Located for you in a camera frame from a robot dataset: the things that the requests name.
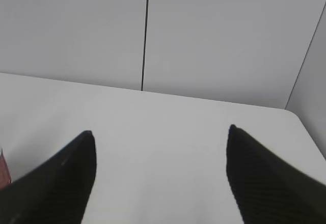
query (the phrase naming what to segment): red object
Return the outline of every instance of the red object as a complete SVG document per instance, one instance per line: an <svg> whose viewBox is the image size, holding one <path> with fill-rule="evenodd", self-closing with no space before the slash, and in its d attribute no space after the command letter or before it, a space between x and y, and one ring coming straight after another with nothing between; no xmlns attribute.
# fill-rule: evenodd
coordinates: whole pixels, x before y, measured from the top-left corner
<svg viewBox="0 0 326 224"><path fill-rule="evenodd" d="M11 183L11 177L1 147L0 150L0 188L3 188Z"/></svg>

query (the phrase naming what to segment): panel seam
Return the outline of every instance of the panel seam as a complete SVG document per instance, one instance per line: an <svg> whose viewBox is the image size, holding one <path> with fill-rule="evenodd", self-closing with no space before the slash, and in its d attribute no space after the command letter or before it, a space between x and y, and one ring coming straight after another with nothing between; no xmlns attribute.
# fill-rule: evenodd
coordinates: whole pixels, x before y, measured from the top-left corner
<svg viewBox="0 0 326 224"><path fill-rule="evenodd" d="M146 0L146 12L145 12L144 49L143 49L143 67L142 67L141 91L144 90L145 56L146 56L146 41L147 41L147 20L148 20L148 0Z"/></svg>

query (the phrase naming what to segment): white wall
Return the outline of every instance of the white wall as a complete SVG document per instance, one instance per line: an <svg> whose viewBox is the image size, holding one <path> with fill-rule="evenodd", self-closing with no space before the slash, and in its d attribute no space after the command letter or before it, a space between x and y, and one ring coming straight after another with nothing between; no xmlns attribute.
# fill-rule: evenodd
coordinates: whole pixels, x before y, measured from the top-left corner
<svg viewBox="0 0 326 224"><path fill-rule="evenodd" d="M149 0L144 90L285 108L325 0Z"/></svg>
<svg viewBox="0 0 326 224"><path fill-rule="evenodd" d="M326 11L324 11L287 109L299 116L326 157Z"/></svg>
<svg viewBox="0 0 326 224"><path fill-rule="evenodd" d="M140 89L146 0L0 0L0 72Z"/></svg>

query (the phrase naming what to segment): black textured material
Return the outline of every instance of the black textured material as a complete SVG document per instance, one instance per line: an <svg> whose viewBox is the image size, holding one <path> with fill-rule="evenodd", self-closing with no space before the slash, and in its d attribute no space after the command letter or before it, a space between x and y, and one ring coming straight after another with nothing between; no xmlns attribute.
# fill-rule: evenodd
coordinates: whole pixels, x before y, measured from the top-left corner
<svg viewBox="0 0 326 224"><path fill-rule="evenodd" d="M226 172L245 224L326 223L326 187L234 125Z"/></svg>
<svg viewBox="0 0 326 224"><path fill-rule="evenodd" d="M0 224L80 224L96 175L92 132L0 190Z"/></svg>

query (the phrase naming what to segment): white tabletop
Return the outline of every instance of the white tabletop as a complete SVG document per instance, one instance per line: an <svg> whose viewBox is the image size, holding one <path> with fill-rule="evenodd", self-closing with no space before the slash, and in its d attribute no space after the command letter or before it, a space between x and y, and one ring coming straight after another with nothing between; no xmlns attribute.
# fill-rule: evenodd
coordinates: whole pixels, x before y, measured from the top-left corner
<svg viewBox="0 0 326 224"><path fill-rule="evenodd" d="M231 124L326 183L326 161L293 113L0 74L1 144L17 179L90 129L98 169L83 223L237 224Z"/></svg>

